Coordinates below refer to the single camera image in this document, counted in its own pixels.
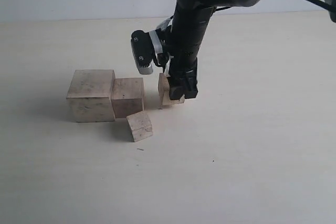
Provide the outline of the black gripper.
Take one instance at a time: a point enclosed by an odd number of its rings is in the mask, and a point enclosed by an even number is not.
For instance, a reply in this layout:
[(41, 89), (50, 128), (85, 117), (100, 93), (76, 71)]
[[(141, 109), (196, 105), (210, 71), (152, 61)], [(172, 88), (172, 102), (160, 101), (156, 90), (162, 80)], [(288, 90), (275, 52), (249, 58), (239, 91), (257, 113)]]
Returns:
[[(168, 38), (173, 56), (168, 77), (170, 100), (180, 100), (183, 95), (185, 99), (197, 97), (197, 55), (213, 13), (213, 6), (175, 7)], [(184, 82), (185, 91), (179, 80)]]

